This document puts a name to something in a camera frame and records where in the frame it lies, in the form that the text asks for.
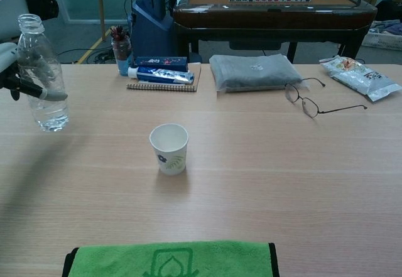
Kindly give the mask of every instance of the toothpaste box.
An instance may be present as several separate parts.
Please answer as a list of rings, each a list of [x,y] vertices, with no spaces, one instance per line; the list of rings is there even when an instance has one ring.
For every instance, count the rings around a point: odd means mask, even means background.
[[[187,57],[144,57],[136,58],[136,65],[149,68],[187,72]]]

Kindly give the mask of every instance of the white paper cup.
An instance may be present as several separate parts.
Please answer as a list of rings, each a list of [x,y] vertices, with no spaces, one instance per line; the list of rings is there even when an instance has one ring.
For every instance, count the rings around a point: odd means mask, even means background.
[[[149,141],[164,174],[177,175],[186,168],[188,132],[183,126],[159,125],[149,135]]]

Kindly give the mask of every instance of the plastic wrapper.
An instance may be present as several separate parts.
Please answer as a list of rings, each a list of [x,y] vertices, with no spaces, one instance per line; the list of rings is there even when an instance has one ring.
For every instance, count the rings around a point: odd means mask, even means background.
[[[238,57],[214,55],[209,59],[216,91],[244,92],[283,89],[302,77],[283,55]]]
[[[367,95],[373,102],[402,89],[399,84],[387,76],[371,70],[351,58],[337,55],[333,58],[320,60],[320,63],[333,79],[363,95]]]

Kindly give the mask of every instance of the notebook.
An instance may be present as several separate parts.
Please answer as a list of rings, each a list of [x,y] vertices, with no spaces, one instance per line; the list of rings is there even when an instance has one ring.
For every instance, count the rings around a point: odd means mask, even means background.
[[[192,84],[158,84],[154,82],[130,79],[127,88],[131,90],[172,90],[176,92],[196,92],[201,74],[201,63],[189,63],[188,69],[194,73]]]

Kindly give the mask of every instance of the green towel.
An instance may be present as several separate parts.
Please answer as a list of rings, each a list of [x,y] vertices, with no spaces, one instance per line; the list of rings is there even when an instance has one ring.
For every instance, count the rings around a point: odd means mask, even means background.
[[[64,276],[279,277],[274,244],[216,241],[89,246],[72,254],[66,257]]]

